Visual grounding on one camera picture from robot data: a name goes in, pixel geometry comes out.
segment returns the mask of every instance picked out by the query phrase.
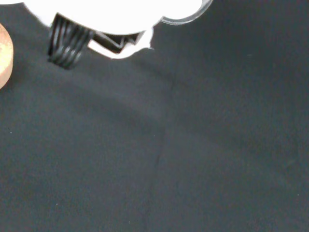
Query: white plastic part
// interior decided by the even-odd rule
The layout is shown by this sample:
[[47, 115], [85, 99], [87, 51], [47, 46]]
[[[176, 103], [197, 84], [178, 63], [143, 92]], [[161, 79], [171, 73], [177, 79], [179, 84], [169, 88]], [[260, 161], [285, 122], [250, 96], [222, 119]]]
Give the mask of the white plastic part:
[[[50, 27], [57, 13], [96, 31], [115, 35], [145, 31], [136, 45], [127, 44], [115, 54], [95, 41], [88, 47], [110, 58], [126, 58], [143, 48], [150, 48], [153, 26], [161, 19], [182, 19], [197, 12], [202, 1], [210, 0], [25, 0], [27, 9], [41, 23]], [[20, 3], [0, 0], [0, 4]]]

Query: black spring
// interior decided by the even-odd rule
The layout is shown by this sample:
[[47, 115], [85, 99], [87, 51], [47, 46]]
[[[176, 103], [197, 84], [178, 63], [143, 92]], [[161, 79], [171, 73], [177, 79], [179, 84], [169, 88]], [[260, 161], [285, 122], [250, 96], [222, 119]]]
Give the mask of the black spring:
[[93, 30], [57, 14], [50, 31], [48, 61], [64, 69], [73, 68], [94, 34]]

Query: black cloth surface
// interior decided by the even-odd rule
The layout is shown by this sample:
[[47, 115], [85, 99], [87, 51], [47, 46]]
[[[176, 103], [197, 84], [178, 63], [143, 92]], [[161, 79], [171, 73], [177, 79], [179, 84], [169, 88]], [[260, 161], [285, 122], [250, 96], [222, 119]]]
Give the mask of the black cloth surface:
[[71, 71], [22, 4], [0, 22], [1, 232], [309, 231], [308, 1], [215, 0]]

